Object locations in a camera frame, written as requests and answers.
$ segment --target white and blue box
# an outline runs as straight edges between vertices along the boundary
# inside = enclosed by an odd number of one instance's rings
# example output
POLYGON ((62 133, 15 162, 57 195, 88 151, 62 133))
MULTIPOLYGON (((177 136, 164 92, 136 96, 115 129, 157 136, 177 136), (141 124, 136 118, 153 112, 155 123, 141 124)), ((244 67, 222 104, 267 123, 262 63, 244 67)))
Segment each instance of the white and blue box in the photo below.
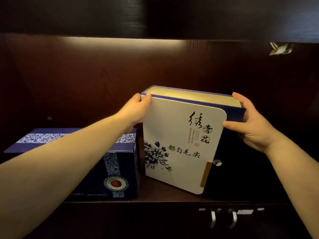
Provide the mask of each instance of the white and blue box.
MULTIPOLYGON (((7 148, 4 151, 5 158, 11 159, 80 129, 34 129, 7 148)), ((115 142, 74 189, 68 200, 136 198, 138 195, 138 155, 137 129, 134 128, 132 132, 122 135, 115 142)))

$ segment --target hand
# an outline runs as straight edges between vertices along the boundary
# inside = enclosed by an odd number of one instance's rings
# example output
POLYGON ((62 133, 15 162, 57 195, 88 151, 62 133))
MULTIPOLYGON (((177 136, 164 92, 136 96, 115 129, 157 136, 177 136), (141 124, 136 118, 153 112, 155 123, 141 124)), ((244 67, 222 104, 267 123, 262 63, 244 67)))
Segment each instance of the hand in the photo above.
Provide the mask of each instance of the hand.
POLYGON ((250 147, 266 152, 282 136, 254 107, 245 96, 233 92, 233 97, 246 108, 243 122, 225 121, 224 127, 239 132, 239 136, 250 147))
POLYGON ((137 123, 143 122, 146 110, 151 103, 152 96, 147 93, 145 98, 141 100, 141 94, 135 94, 133 97, 122 107, 122 109, 115 114, 121 120, 127 122, 128 128, 126 133, 132 131, 133 126, 137 123))

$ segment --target right arm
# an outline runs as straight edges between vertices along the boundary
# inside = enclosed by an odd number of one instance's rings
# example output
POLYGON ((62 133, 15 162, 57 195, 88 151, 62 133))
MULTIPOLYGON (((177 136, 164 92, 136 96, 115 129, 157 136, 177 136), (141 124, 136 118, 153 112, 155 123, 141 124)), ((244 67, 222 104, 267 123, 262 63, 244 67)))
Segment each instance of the right arm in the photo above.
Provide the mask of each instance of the right arm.
POLYGON ((243 122, 225 121, 244 142, 264 152, 312 238, 319 239, 319 163, 276 130, 246 97, 233 93, 246 108, 243 122))

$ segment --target brown strip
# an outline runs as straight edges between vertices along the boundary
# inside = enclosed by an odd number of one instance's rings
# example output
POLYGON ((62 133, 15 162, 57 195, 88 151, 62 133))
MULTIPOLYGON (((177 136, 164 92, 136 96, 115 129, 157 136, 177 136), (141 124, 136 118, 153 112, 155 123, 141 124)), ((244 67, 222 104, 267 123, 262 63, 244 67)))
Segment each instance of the brown strip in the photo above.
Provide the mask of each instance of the brown strip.
POLYGON ((204 170, 202 181, 200 182, 200 186, 202 188, 205 187, 205 184, 206 184, 206 181, 207 181, 207 178, 208 178, 208 175, 209 175, 209 171, 211 169, 212 164, 213 164, 212 162, 207 162, 206 163, 206 167, 205 167, 205 170, 204 170))

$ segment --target white sticker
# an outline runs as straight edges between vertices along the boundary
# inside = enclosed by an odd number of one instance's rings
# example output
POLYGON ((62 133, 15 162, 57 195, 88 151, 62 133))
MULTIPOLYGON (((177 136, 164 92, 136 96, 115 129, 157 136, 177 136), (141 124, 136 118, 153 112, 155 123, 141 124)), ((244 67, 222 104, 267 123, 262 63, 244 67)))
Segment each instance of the white sticker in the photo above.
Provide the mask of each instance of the white sticker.
POLYGON ((237 215, 251 215, 254 210, 238 210, 237 215))

